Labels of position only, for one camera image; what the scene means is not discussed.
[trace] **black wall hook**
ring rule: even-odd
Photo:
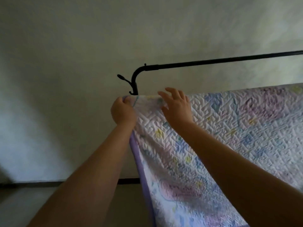
[[[228,62],[236,62],[236,61],[250,61],[250,60],[259,60],[259,59],[267,59],[273,57],[287,57],[287,56],[295,56],[295,55],[303,55],[303,50],[299,51],[291,51],[291,52],[283,52],[283,53],[269,53],[269,54],[261,54],[261,55],[252,55],[252,56],[244,56],[244,57],[230,57],[230,58],[222,58],[222,59],[214,59],[214,60],[205,60],[205,61],[191,61],[191,62],[183,62],[183,63],[172,63],[172,64],[155,64],[155,65],[146,65],[137,68],[132,77],[131,81],[128,81],[121,75],[117,75],[121,80],[125,80],[128,82],[133,88],[133,93],[129,92],[131,95],[138,95],[138,88],[136,84],[136,78],[140,72],[143,71],[153,71],[159,69],[167,69],[167,68],[179,68],[179,67],[189,67],[196,65],[206,65],[206,64],[220,64],[220,63],[228,63]]]

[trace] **left arm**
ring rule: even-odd
[[[119,97],[112,117],[117,123],[102,145],[64,182],[38,211],[28,227],[100,226],[121,172],[136,114]]]

